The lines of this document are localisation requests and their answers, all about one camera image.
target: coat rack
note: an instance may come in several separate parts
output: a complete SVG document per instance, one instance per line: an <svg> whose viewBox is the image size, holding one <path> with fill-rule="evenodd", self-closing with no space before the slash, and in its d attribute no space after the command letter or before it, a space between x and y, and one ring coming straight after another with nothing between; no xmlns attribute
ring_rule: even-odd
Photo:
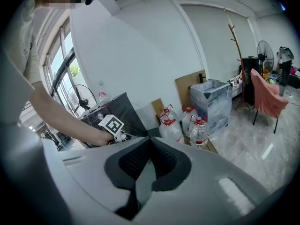
<svg viewBox="0 0 300 225"><path fill-rule="evenodd" d="M239 51L240 60L237 59L237 61L240 62L241 67L242 67L242 99L241 99L241 101L239 102L239 104L238 104L238 106L236 107L235 110L237 110L238 107L239 107L241 104L246 105L246 107L247 107L249 110L251 110L250 107L248 106L248 104L247 104L247 103L245 102L245 100L244 100L244 93L245 93L245 70L244 70L244 64L243 64L243 60L242 60L242 54L240 53L240 47L239 47L238 41L237 41L236 36L235 36L235 34L234 34L234 31L233 31L234 26L231 27L230 25L228 25L228 27L229 27L229 29L230 29L232 35L233 35L233 38L234 38L234 39L231 38L230 40L235 41L235 44L236 44L236 46L237 46L237 48L238 48L238 51Z"/></svg>

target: tree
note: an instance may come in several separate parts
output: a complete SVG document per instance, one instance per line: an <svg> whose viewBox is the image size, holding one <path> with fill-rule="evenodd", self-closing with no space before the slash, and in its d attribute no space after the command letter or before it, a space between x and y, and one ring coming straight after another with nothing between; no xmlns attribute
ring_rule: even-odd
<svg viewBox="0 0 300 225"><path fill-rule="evenodd" d="M73 77L75 77L80 72L80 69L77 64L71 65L70 70Z"/></svg>

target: transparent plastic bottle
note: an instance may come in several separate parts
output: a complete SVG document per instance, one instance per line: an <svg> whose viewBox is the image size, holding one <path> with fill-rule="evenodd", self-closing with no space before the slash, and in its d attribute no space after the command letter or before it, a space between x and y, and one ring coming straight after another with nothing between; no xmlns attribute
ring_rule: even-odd
<svg viewBox="0 0 300 225"><path fill-rule="evenodd" d="M161 137L174 142L184 143L181 127L176 122L176 119L170 120L166 114L161 115L159 118L161 119L161 125L159 126Z"/></svg>
<svg viewBox="0 0 300 225"><path fill-rule="evenodd" d="M166 114L169 117L170 120L175 119L176 123L180 126L179 117L177 116L176 112L171 110L172 108L173 108L173 106L171 104L168 105L167 107L164 107L164 110L160 114L160 117L162 117L164 114Z"/></svg>
<svg viewBox="0 0 300 225"><path fill-rule="evenodd" d="M190 143L193 147L204 148L208 141L209 129L208 124L201 119L201 117L191 116L192 119L195 118L189 127L190 132Z"/></svg>
<svg viewBox="0 0 300 225"><path fill-rule="evenodd" d="M189 126L191 123L191 116L195 116L195 117L198 117L198 114L195 110L195 107L187 107L187 109L183 112L182 116L181 116L181 122L182 122L182 131L183 131L183 134L186 136L186 137L189 137Z"/></svg>

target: black fan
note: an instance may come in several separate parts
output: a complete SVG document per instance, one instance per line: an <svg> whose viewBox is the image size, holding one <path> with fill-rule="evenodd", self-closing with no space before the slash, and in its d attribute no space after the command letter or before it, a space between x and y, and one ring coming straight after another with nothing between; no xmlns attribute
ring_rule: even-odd
<svg viewBox="0 0 300 225"><path fill-rule="evenodd" d="M67 105L77 116L96 105L96 99L91 90L84 85L74 85L67 93Z"/></svg>
<svg viewBox="0 0 300 225"><path fill-rule="evenodd" d="M274 55L270 45L266 41L260 41L257 46L257 56L261 65L261 73L263 69L271 72L274 66Z"/></svg>

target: black chair leg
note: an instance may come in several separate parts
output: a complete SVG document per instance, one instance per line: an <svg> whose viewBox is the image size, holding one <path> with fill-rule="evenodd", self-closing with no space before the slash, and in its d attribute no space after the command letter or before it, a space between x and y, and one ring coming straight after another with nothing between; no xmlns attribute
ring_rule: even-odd
<svg viewBox="0 0 300 225"><path fill-rule="evenodd" d="M257 114L258 114L258 110L257 110L257 112L256 112L256 114L255 114L255 118L254 118L254 121L253 121L253 126L254 126L254 124L255 124L255 120L256 120L256 117L257 117Z"/></svg>
<svg viewBox="0 0 300 225"><path fill-rule="evenodd" d="M277 123L278 123L278 119L276 121L276 126L275 126L275 129L274 129L274 134L276 133Z"/></svg>

